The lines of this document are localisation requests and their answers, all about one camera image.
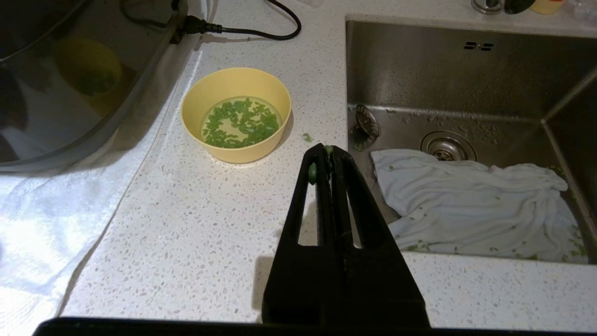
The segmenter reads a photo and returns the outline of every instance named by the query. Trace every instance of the sink basin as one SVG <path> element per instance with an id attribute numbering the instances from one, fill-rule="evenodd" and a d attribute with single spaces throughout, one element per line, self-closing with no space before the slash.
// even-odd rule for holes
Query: sink basin
<path id="1" fill-rule="evenodd" d="M 347 22 L 349 152 L 390 223 L 370 152 L 561 175 L 562 197 L 597 263 L 597 39 Z M 357 122 L 359 108 L 373 132 Z"/>

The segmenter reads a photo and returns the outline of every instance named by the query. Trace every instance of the towel in sink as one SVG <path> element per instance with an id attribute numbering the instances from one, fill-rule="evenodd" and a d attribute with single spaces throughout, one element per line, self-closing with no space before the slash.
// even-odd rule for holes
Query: towel in sink
<path id="1" fill-rule="evenodd" d="M 371 158 L 386 203 L 402 216 L 389 225 L 401 249 L 588 262 L 560 197 L 568 185 L 552 170 L 438 161 L 410 149 Z"/>

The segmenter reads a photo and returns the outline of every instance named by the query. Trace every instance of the yellow bottle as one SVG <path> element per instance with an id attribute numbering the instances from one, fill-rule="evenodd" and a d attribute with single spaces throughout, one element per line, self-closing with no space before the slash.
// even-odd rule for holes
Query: yellow bottle
<path id="1" fill-rule="evenodd" d="M 562 7 L 565 0 L 535 0 L 531 10 L 541 14 L 553 14 Z"/>

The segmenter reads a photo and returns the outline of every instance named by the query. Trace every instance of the kitchen counter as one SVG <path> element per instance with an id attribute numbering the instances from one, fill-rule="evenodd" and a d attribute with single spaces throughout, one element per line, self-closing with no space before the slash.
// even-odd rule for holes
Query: kitchen counter
<path id="1" fill-rule="evenodd" d="M 295 39 L 202 36 L 179 81 L 185 89 L 173 97 L 153 148 L 62 315 L 258 321 L 305 150 L 318 142 L 347 146 L 347 19 L 597 36 L 564 10 L 483 16 L 469 2 L 285 0 L 303 23 Z M 225 27 L 279 34 L 294 29 L 263 1 L 209 3 L 211 21 Z M 277 76 L 293 101 L 280 146 L 243 165 L 210 157 L 180 120 L 190 85 L 234 66 Z M 304 141 L 303 133 L 314 141 Z M 434 327 L 597 331 L 595 266 L 415 252 L 404 257 Z"/>

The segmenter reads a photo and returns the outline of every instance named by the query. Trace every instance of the quartz countertop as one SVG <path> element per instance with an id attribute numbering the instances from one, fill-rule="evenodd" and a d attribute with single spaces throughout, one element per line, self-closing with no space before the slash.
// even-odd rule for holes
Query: quartz countertop
<path id="1" fill-rule="evenodd" d="M 290 41 L 187 36 L 198 43 L 179 80 L 184 90 L 172 98 L 171 113 L 82 265 L 62 316 L 259 320 L 304 152 L 318 142 L 347 146 L 346 20 L 597 36 L 565 8 L 552 16 L 483 16 L 469 0 L 282 2 L 303 23 Z M 294 29 L 263 1 L 207 4 L 194 14 L 225 27 Z M 210 157 L 180 119 L 183 93 L 194 82 L 234 66 L 277 76 L 293 101 L 280 146 L 242 165 Z M 597 331 L 595 266 L 416 252 L 404 258 L 434 327 Z"/>

